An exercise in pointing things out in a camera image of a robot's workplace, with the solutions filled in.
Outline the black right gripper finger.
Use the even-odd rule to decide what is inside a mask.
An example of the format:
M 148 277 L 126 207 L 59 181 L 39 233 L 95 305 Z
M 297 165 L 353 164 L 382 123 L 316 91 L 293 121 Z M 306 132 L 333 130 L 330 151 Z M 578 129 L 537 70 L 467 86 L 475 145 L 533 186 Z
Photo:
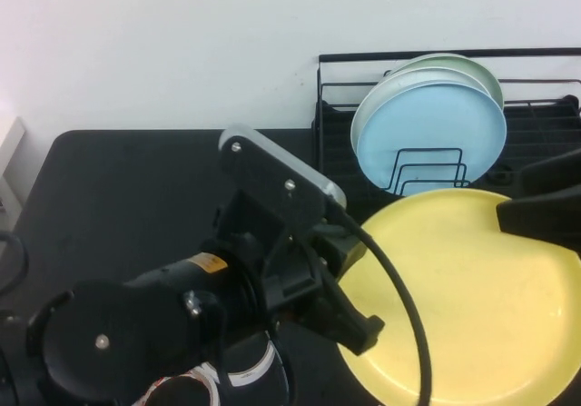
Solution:
M 496 207 L 503 233 L 539 240 L 580 253 L 580 185 L 507 200 Z
M 524 167 L 519 175 L 524 194 L 553 193 L 580 184 L 580 149 Z

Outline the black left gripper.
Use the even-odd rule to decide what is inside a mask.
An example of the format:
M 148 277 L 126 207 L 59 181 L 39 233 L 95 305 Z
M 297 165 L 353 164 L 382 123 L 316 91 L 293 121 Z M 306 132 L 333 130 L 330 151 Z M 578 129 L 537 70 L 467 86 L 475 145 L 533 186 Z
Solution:
M 317 226 L 328 203 L 318 191 L 264 200 L 239 189 L 222 209 L 212 253 L 245 278 L 260 318 L 286 311 L 302 317 L 311 307 L 314 332 L 361 355 L 376 345 L 385 322 L 360 313 L 333 277 L 343 275 L 367 248 L 344 227 Z

